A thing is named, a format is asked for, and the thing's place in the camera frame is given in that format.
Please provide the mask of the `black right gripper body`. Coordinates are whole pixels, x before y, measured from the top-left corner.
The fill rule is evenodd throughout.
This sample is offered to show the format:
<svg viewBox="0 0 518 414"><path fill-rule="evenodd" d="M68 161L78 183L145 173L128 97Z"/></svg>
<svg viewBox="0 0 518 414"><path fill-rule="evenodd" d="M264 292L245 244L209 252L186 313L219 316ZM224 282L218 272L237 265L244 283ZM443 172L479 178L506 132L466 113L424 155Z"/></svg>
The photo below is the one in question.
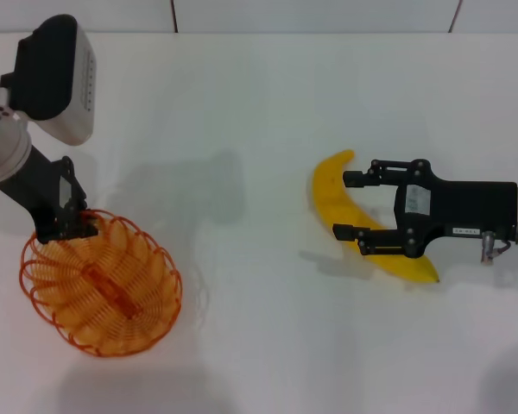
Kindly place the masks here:
<svg viewBox="0 0 518 414"><path fill-rule="evenodd" d="M437 177L427 160L407 164L395 194L395 220L403 254L421 257L441 237L477 238L491 232L513 242L517 230L518 184L453 181Z"/></svg>

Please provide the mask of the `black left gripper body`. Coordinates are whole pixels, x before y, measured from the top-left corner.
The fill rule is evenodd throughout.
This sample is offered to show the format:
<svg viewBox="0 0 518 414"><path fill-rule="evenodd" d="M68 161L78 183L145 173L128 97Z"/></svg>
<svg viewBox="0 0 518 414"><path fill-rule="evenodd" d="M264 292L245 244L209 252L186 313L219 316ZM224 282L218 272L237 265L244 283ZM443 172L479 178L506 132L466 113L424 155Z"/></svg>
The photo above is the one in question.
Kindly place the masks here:
<svg viewBox="0 0 518 414"><path fill-rule="evenodd" d="M72 160L51 161L35 146L21 168L0 181L0 191L31 216L37 235L69 235L72 218L60 206L60 180L71 185Z"/></svg>

